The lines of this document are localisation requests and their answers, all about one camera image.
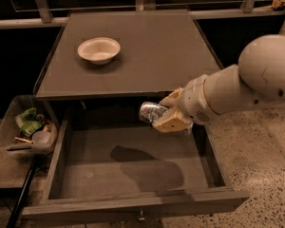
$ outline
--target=speckled floor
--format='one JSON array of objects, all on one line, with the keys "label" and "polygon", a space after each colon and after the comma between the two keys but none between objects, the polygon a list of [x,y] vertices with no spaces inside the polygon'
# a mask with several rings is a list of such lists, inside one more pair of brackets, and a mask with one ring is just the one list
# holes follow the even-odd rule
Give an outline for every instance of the speckled floor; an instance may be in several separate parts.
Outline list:
[{"label": "speckled floor", "polygon": [[[235,212],[153,219],[146,223],[88,224],[86,227],[285,227],[285,104],[254,112],[226,114],[220,121],[211,123],[210,131],[233,187],[250,193],[250,198]],[[7,161],[0,153],[2,186],[9,186],[10,180],[21,182],[25,171],[19,171],[18,176],[13,175],[17,164]],[[34,203],[41,197],[44,178],[45,175],[40,173],[34,179],[28,203]],[[5,227],[8,219],[9,210],[0,202],[0,227]],[[35,225],[19,221],[18,227]]]}]

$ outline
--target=gray table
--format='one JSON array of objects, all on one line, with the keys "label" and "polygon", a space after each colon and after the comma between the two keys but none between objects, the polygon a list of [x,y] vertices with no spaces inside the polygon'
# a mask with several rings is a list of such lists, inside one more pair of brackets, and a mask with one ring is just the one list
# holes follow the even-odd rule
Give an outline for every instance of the gray table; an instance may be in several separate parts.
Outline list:
[{"label": "gray table", "polygon": [[[106,66],[77,54],[94,37],[119,41]],[[185,86],[218,64],[186,10],[72,13],[36,93],[41,100],[147,95]]]}]

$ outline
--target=foil-wrapped object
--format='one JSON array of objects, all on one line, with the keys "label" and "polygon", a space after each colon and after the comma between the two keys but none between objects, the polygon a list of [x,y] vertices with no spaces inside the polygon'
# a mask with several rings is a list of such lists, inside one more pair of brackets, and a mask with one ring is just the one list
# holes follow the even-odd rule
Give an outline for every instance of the foil-wrapped object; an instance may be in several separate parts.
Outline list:
[{"label": "foil-wrapped object", "polygon": [[156,103],[144,102],[140,109],[140,120],[149,124],[161,118],[168,108]]}]

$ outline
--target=plastic bin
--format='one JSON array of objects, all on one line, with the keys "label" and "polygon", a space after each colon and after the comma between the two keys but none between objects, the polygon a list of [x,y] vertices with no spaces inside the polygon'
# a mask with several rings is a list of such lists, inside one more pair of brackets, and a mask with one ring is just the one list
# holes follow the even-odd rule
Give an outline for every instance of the plastic bin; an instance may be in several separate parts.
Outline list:
[{"label": "plastic bin", "polygon": [[50,139],[47,144],[30,143],[30,149],[8,151],[8,149],[11,147],[20,147],[23,145],[22,143],[13,143],[14,137],[16,137],[20,131],[14,117],[31,107],[36,107],[48,117],[48,113],[42,102],[37,101],[32,95],[20,95],[12,99],[9,108],[0,124],[0,150],[7,150],[7,154],[15,159],[29,157],[35,154],[46,155],[54,149],[55,140],[57,137],[57,129],[55,126],[52,127]]}]

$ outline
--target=drawer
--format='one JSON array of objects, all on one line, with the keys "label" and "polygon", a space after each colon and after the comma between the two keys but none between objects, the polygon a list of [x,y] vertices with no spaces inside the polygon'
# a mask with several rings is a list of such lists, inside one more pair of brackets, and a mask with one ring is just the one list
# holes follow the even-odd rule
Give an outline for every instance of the drawer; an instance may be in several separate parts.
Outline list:
[{"label": "drawer", "polygon": [[138,119],[144,98],[95,99],[66,114],[43,199],[23,216],[52,224],[232,212],[235,191],[207,127],[160,133]]}]

